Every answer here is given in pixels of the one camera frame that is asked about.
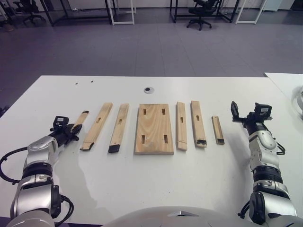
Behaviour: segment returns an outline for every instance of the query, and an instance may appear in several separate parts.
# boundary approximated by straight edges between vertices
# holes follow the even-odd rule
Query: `white table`
[[[145,94],[145,87],[154,87],[155,92]],[[194,146],[191,100],[201,104],[205,150]],[[242,116],[253,111],[255,102],[273,106],[273,120],[266,125],[286,148],[286,155],[280,157],[282,177],[302,217],[303,122],[289,111],[288,100],[269,78],[42,76],[0,118],[0,155],[47,135],[56,115],[74,122],[89,110],[80,141],[70,144],[54,167],[60,192],[75,204],[69,222],[105,224],[134,210],[168,205],[203,207],[236,217],[249,200],[253,178],[248,134],[241,124],[232,123],[232,100]],[[188,151],[175,149],[172,156],[133,155],[139,104],[169,104],[175,144],[177,101],[186,103]],[[104,102],[114,106],[102,133],[91,151],[79,151]],[[108,154],[122,103],[130,104],[123,144],[119,153]],[[220,117],[223,146],[215,143],[212,115]],[[4,171],[20,178],[25,157],[25,152],[11,157]],[[0,216],[8,217],[16,186],[1,180],[0,189]]]
[[[302,108],[298,104],[298,96],[303,87],[303,74],[265,73],[277,88],[290,100],[294,112],[303,118]]]
[[[293,99],[303,86],[303,74],[265,73],[288,99]]]

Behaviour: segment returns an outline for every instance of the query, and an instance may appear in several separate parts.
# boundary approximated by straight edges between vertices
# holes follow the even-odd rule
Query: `gray floor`
[[[244,17],[252,17],[248,11]],[[37,21],[0,29],[0,107],[40,75],[262,77],[303,73],[303,13],[265,12],[257,25],[208,19],[213,28],[173,24],[168,9],[138,9],[136,25],[107,20]]]

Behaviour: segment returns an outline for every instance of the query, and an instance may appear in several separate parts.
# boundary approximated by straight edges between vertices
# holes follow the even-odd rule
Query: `black office chair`
[[[20,1],[15,1],[14,4],[16,4],[18,7],[16,9],[17,12],[30,13],[30,16],[28,16],[23,20],[24,24],[27,20],[30,20],[32,24],[35,24],[34,18],[40,18],[41,20],[46,21],[43,16],[33,14],[33,13],[39,13],[39,9],[38,6],[36,5],[35,0],[20,0]]]
[[[195,14],[199,17],[199,19],[193,19],[190,20],[188,25],[186,26],[189,28],[192,24],[199,24],[200,28],[199,31],[202,29],[202,24],[207,24],[209,25],[209,28],[212,28],[212,25],[208,23],[205,20],[202,20],[202,17],[209,17],[211,16],[216,10],[218,9],[218,5],[220,3],[220,0],[208,0],[208,1],[203,1],[203,0],[194,0],[196,2],[196,5],[194,8],[190,8],[188,11],[189,13]]]

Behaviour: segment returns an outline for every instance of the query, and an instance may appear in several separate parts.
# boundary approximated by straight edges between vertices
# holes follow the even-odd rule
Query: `wood grain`
[[[219,117],[212,116],[212,121],[213,121],[214,136],[216,137],[216,142],[217,144],[223,145],[225,142],[223,138]]]
[[[77,125],[79,124],[83,124],[83,122],[85,121],[87,115],[89,114],[89,111],[83,111],[81,113],[81,115],[79,116],[79,118],[77,119],[77,121],[75,122],[74,126],[71,128],[71,130],[73,130]]]
[[[95,122],[91,126],[86,138],[84,139],[83,145],[80,150],[90,150],[96,142],[98,135],[100,134],[103,125],[108,117],[110,110],[112,109],[112,103],[104,103]]]
[[[187,150],[187,129],[185,104],[177,102],[177,148]]]
[[[119,152],[122,139],[123,139],[123,134],[124,134],[124,129],[125,129],[125,124],[126,124],[126,118],[128,114],[128,107],[129,104],[122,104],[120,106],[114,132],[112,135],[111,142],[109,144],[109,153],[116,153]]]
[[[200,102],[191,101],[191,116],[193,123],[195,145],[199,148],[206,148],[206,136],[203,126]]]
[[[168,104],[140,104],[136,155],[173,155]]]

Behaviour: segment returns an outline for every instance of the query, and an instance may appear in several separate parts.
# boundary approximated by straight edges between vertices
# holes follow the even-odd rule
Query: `black cable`
[[[5,156],[3,156],[0,160],[0,177],[5,180],[5,181],[8,181],[8,182],[11,182],[13,184],[17,184],[20,182],[20,180],[15,180],[15,179],[11,179],[9,178],[8,176],[6,176],[3,171],[2,171],[2,168],[1,168],[1,165],[4,161],[6,161],[8,159],[9,156],[13,155],[13,154],[16,154],[18,152],[21,152],[21,151],[24,151],[24,150],[27,150],[27,147],[23,147],[23,148],[19,148],[17,150],[14,150],[14,151],[11,151],[9,153],[7,153]]]
[[[244,207],[242,208],[242,210],[240,211],[240,213],[238,213],[238,216],[241,218],[241,219],[245,219],[245,214],[246,212],[249,210],[250,208],[250,202],[248,201]]]
[[[263,127],[271,134],[270,130],[268,130],[268,128],[265,126],[265,124],[262,123],[262,125],[263,125]],[[285,149],[281,144],[279,144],[278,142],[277,142],[277,144],[278,144],[278,148],[279,148],[281,151],[277,152],[276,154],[277,154],[277,155],[285,155],[286,149]]]
[[[69,207],[69,210],[68,210],[67,214],[65,215],[65,217],[64,217],[61,221],[57,222],[57,223],[55,224],[55,227],[60,226],[63,222],[65,222],[67,219],[69,219],[70,216],[71,216],[71,215],[73,214],[73,212],[74,212],[74,204],[72,203],[72,201],[71,201],[68,197],[66,197],[66,196],[64,196],[64,195],[61,195],[61,202],[63,202],[63,201],[68,202],[69,205],[70,205],[70,207]]]
[[[277,154],[277,155],[285,155],[285,152],[286,152],[285,148],[284,148],[281,144],[279,144],[278,142],[277,142],[277,144],[278,144],[278,148],[279,148],[281,151],[277,152],[276,154]]]

